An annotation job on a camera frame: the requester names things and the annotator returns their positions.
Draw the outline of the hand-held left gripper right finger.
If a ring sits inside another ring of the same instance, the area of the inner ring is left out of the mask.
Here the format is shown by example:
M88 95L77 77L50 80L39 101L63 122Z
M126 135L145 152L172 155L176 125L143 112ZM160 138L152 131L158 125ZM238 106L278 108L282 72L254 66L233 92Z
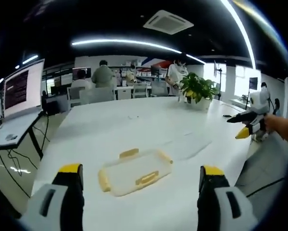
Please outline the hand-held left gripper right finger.
M201 166L198 231L250 231L258 223L249 199L217 167Z

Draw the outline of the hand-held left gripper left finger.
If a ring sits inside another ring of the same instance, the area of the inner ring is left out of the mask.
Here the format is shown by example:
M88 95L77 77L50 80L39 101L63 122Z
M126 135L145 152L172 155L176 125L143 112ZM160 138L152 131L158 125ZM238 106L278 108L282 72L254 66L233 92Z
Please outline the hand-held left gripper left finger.
M83 208L83 165L69 164L31 196L20 223L28 231L81 231Z

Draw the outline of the person's right hand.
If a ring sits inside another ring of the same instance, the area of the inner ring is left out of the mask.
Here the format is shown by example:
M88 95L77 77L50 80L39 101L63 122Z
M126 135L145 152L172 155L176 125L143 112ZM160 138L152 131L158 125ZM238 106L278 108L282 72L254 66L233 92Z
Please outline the person's right hand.
M285 138L284 135L284 124L285 119L276 115L266 115L264 117L265 128L269 132L276 132L281 138Z

